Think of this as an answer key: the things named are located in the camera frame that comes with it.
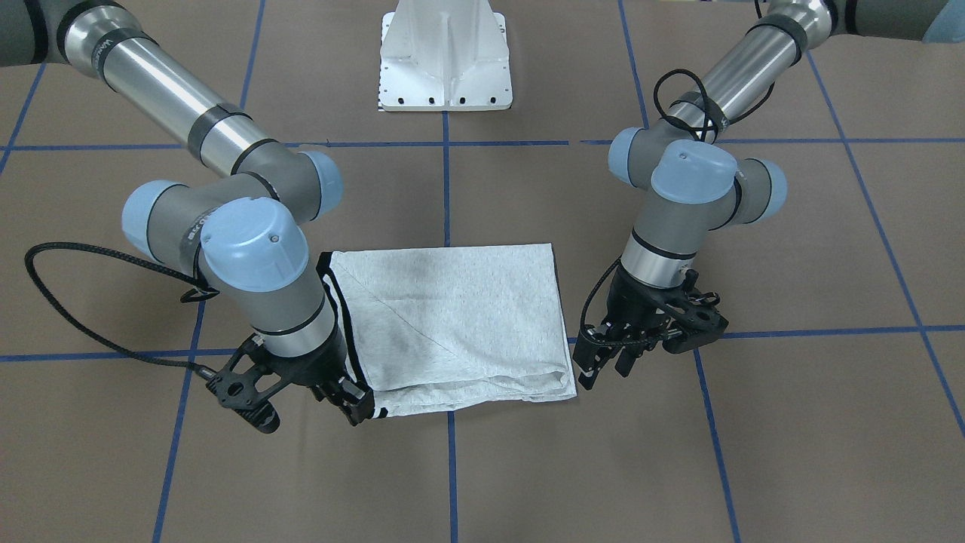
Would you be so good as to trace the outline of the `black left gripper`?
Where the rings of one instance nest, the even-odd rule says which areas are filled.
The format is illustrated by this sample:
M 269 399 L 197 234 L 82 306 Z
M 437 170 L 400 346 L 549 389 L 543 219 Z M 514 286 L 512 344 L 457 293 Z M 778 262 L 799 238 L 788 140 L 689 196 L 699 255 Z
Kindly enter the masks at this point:
M 588 324 L 588 310 L 601 286 L 612 279 L 607 296 L 607 314 L 599 326 Z M 590 290 L 581 309 L 580 329 L 573 348 L 573 362 L 580 370 L 577 381 L 585 391 L 592 391 L 601 367 L 599 355 L 614 355 L 622 348 L 647 351 L 658 342 L 682 335 L 672 316 L 651 298 L 658 290 L 638 282 L 612 264 Z

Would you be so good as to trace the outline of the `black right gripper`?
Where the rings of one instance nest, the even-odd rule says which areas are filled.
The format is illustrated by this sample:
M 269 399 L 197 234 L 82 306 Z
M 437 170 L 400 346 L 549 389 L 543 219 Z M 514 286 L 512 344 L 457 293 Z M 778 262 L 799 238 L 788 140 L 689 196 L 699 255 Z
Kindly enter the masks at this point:
M 332 403 L 353 427 L 375 419 L 375 393 L 368 385 L 352 382 L 341 331 L 333 331 L 320 347 L 297 357 L 280 357 L 262 346 L 261 365 L 279 376 L 282 386 L 320 386 L 323 392 L 334 392 Z

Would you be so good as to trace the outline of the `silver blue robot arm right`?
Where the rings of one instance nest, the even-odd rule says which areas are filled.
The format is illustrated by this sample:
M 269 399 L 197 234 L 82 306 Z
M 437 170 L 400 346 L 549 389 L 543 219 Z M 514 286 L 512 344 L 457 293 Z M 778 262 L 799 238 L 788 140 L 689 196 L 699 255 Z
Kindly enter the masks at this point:
M 270 398 L 289 385 L 337 406 L 351 424 L 383 417 L 331 256 L 311 264 L 301 228 L 340 203 L 342 176 L 332 159 L 269 137 L 117 2 L 4 1 L 2 65 L 44 63 L 100 80 L 219 176 L 200 188 L 151 181 L 135 189 L 121 223 L 142 258 L 108 252 L 189 283 L 183 302 L 224 293 L 248 319 L 253 333 L 224 367 L 182 366 L 262 433 L 278 429 Z

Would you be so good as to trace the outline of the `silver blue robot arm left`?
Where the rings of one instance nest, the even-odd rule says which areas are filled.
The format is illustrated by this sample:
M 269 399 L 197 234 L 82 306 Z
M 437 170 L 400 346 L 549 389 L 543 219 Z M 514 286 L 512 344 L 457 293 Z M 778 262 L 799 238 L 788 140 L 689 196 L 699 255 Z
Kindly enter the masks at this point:
M 832 35 L 963 41 L 961 1 L 770 1 L 767 10 L 650 128 L 612 141 L 608 167 L 645 200 L 611 282 L 600 324 L 580 323 L 573 360 L 589 391 L 608 361 L 630 374 L 647 351 L 685 353 L 723 336 L 717 293 L 697 289 L 693 261 L 710 231 L 753 224 L 785 203 L 786 175 L 765 159 L 736 159 L 716 145 L 769 97 L 775 81 Z

